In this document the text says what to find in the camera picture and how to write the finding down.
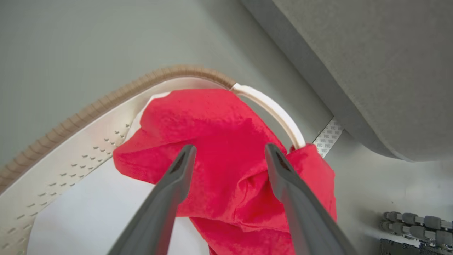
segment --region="black metal part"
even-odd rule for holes
[[[109,255],[167,254],[176,210],[189,193],[195,154],[193,145],[181,150]]]
[[[316,196],[274,144],[265,147],[272,191],[283,203],[298,255],[356,255]]]

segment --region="gray floor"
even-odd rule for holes
[[[332,118],[306,81],[235,0],[3,0],[0,165],[111,90],[153,69],[202,64],[271,96],[313,141]],[[275,121],[256,108],[289,145]],[[383,211],[453,220],[453,162],[377,155],[344,132],[326,157],[338,223],[361,254],[388,237]]]

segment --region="red garment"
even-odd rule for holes
[[[151,101],[140,124],[114,151],[117,169],[155,184],[184,145],[195,145],[190,192],[177,216],[190,217],[211,254],[294,254],[264,155],[269,142],[286,150],[236,95],[222,89],[173,91]],[[334,172],[316,147],[308,144],[286,157],[336,220]]]

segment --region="tape strip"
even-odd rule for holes
[[[343,130],[344,128],[341,124],[333,117],[329,124],[327,124],[324,130],[314,140],[313,144],[316,145],[318,153],[323,158],[325,158],[332,146],[337,142]]]

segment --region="gray surface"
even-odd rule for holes
[[[405,162],[368,150],[344,131],[326,156],[335,171],[338,224],[358,251],[378,255],[379,239],[417,245],[377,229],[381,213],[453,221],[453,161]]]
[[[264,30],[303,74],[337,120],[369,149],[395,157],[385,147],[329,70],[273,0],[241,0]]]
[[[332,118],[237,1],[4,0],[0,42],[0,165],[85,105],[172,64],[202,64],[259,89],[307,141]]]
[[[274,2],[396,156],[453,156],[453,1]]]

